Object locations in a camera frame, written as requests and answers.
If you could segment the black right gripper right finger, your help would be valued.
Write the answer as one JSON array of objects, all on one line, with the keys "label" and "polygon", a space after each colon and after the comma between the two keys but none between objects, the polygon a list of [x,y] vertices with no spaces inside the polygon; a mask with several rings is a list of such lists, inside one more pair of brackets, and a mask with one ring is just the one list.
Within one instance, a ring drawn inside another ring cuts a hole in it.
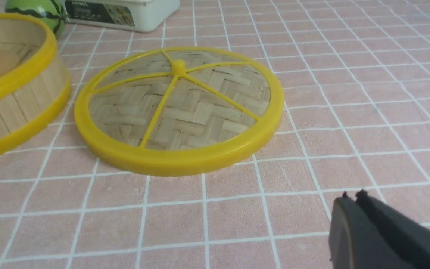
[{"label": "black right gripper right finger", "polygon": [[389,247],[416,269],[430,269],[430,230],[388,206],[365,190],[357,192],[356,204],[375,225]]}]

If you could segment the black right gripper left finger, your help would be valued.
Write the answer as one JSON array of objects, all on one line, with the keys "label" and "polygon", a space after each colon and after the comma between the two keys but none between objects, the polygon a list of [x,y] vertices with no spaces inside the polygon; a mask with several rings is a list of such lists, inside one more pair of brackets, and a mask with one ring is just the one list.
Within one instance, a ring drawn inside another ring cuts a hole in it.
[{"label": "black right gripper left finger", "polygon": [[334,269],[396,269],[399,258],[346,192],[333,202],[329,249]]}]

